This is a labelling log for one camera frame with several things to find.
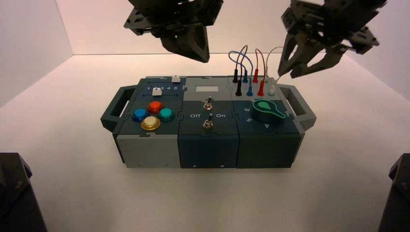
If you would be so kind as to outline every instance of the display screen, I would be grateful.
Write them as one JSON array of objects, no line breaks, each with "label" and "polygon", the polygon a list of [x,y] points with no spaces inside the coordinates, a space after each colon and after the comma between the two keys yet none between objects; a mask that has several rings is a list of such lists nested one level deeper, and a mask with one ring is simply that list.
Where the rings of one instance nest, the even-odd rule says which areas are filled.
[{"label": "display screen", "polygon": [[197,92],[219,92],[218,86],[197,86],[195,88]]}]

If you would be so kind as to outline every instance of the orange button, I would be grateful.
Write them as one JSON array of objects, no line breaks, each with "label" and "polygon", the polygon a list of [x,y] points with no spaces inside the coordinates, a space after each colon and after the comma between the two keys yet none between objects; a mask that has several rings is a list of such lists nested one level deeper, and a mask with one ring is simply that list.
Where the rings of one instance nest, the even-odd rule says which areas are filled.
[{"label": "orange button", "polygon": [[164,105],[160,101],[153,101],[148,105],[148,111],[152,114],[157,114],[164,108]]}]

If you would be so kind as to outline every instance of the white table surface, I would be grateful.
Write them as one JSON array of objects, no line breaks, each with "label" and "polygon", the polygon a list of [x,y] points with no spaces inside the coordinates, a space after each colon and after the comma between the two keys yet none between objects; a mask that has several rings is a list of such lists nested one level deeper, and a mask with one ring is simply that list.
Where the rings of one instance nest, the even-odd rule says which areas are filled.
[{"label": "white table surface", "polygon": [[30,165],[51,232],[376,231],[389,169],[410,151],[410,102],[347,56],[280,81],[317,116],[291,169],[125,167],[100,122],[119,87],[232,72],[226,55],[73,56],[0,108],[0,150]]}]

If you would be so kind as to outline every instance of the white wall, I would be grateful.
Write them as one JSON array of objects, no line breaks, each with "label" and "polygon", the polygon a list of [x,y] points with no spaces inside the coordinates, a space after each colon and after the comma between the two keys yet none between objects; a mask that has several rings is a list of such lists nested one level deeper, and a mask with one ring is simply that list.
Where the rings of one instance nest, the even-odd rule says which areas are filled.
[{"label": "white wall", "polygon": [[[280,19],[290,0],[225,0],[215,25],[208,27],[211,53],[250,48],[269,51],[286,36]],[[150,34],[123,27],[133,6],[127,0],[57,0],[74,54],[168,53]]]},{"label": "white wall", "polygon": [[0,106],[72,50],[54,0],[0,0]]},{"label": "white wall", "polygon": [[410,1],[388,0],[370,23],[380,46],[364,56],[347,52],[357,63],[410,100]]}]

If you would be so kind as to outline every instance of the metal toggle switch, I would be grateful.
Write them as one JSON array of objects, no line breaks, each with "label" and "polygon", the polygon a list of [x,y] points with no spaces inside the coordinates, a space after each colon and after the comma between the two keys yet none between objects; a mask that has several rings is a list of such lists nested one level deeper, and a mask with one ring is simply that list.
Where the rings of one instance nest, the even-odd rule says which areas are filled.
[{"label": "metal toggle switch", "polygon": [[211,101],[212,101],[212,97],[209,96],[208,100],[204,104],[204,110],[212,110]]},{"label": "metal toggle switch", "polygon": [[205,120],[205,122],[203,123],[203,127],[205,129],[211,129],[212,127],[214,127],[214,124],[212,123],[212,116],[213,114],[209,114],[209,117],[207,120]]}]

